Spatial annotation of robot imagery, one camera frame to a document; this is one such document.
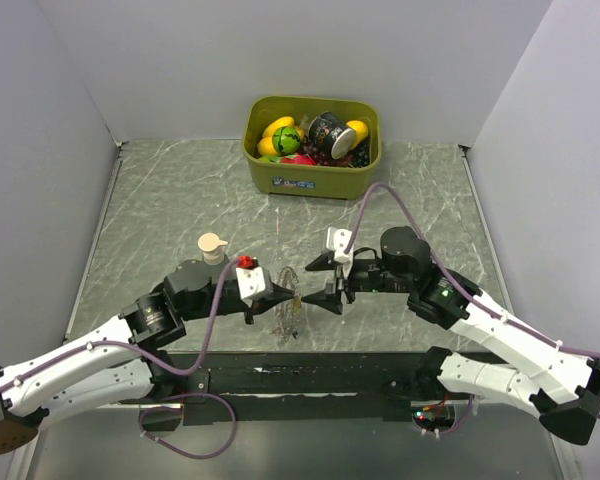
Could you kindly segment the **yellow toy mango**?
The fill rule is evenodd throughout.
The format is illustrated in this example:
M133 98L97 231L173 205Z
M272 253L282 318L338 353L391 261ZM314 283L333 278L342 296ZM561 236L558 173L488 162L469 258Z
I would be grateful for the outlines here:
M262 137L263 138L272 137L279 128L293 127L294 125L295 125L295 121L292 116L280 117L280 118L276 119L275 121L273 121L271 124L269 124L265 128L265 130L262 134Z

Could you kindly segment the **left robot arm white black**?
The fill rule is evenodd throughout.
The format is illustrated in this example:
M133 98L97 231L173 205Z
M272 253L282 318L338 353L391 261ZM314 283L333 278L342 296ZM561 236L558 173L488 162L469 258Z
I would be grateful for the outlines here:
M219 315L241 313L246 323L293 299L254 257L217 265L188 260L133 304L93 331L37 358L0 366L0 455L35 439L53 423L126 400L171 399L178 378L203 365L177 368L164 346L182 338L186 322L204 319L211 332Z

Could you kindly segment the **grey bottle with beige cap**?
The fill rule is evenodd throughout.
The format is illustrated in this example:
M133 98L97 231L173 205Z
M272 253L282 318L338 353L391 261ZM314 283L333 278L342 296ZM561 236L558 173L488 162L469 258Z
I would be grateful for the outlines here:
M216 233L207 232L198 238L197 245L202 252L203 261L207 265L214 266L224 261L225 248L229 242L221 239Z

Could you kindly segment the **yellow toy lemon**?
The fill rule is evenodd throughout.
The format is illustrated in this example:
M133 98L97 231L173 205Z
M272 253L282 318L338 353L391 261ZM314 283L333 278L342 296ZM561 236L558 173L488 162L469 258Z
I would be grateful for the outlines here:
M355 132L356 145L364 141L369 135L369 127L361 120L350 120L346 125Z

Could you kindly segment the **large keyring with small rings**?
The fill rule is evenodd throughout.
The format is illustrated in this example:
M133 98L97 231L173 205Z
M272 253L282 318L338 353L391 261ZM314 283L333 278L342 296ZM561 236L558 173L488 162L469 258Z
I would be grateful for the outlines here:
M291 266L283 267L278 275L277 284L294 290L296 296L301 298L298 294L298 283L299 279L295 270ZM299 333L298 318L302 305L300 308L295 308L293 301L281 303L274 308L276 327L273 333L278 337L280 345L288 343L290 339L296 339Z

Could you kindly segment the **olive green plastic bin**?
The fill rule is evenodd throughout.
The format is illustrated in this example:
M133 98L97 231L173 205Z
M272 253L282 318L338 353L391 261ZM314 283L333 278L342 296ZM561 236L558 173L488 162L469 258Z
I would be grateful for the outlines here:
M369 127L369 135L365 139L369 141L370 147L369 166L341 168L279 163L281 157L289 155L281 155L275 151L272 137L262 137L265 128L280 117L292 116L303 143L304 139L309 141L308 130L312 120L324 112L332 112L344 123L361 120ZM371 106L359 101L266 96L251 107L242 144L252 180L263 193L356 199L371 185L374 169L380 163L379 116Z

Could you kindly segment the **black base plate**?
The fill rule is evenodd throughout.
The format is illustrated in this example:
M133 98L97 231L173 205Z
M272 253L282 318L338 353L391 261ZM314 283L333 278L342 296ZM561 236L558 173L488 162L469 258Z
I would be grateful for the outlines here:
M409 422L414 403L467 399L423 375L412 352L212 352L187 377L159 374L139 404L180 403L186 426L241 422L380 418Z

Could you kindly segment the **black paper cup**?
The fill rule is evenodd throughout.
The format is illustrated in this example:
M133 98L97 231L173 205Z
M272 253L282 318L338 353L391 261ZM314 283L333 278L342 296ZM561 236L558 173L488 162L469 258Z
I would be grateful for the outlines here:
M315 117L309 125L309 141L333 158L343 157L352 148L356 135L332 112Z

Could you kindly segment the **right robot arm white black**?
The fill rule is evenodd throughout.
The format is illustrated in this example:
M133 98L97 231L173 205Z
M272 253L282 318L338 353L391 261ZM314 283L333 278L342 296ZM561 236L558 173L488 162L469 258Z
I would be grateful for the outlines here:
M428 398L466 393L506 404L538 419L571 444L589 443L600 417L600 358L569 353L526 325L466 277L443 271L429 244L408 226L384 231L379 249L350 251L350 230L331 227L323 252L307 270L330 271L332 281L303 296L334 314L359 293L404 294L417 317L469 339L500 358L491 364L431 348L415 375Z

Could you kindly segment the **red toy fruit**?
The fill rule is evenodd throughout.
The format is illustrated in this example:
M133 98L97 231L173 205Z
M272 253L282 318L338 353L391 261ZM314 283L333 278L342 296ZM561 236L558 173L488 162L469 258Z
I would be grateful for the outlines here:
M290 164L290 165L305 165L305 166L315 166L316 162L310 157L301 154L294 154L289 156L284 156L279 159L280 164Z

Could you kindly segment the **green watermelon toy ball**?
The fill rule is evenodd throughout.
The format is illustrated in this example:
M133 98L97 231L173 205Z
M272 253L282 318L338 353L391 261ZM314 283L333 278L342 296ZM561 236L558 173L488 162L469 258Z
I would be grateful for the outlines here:
M275 130L272 135L272 143L277 153L290 155L299 150L302 136L295 126L284 126Z

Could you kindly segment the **dark grapes bunch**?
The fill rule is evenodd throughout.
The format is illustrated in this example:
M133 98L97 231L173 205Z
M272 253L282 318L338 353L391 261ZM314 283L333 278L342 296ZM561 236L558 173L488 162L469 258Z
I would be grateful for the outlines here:
M328 152L320 150L307 139L303 140L298 153L308 156L319 166L363 168L371 163L368 140L362 141L339 159L335 159Z

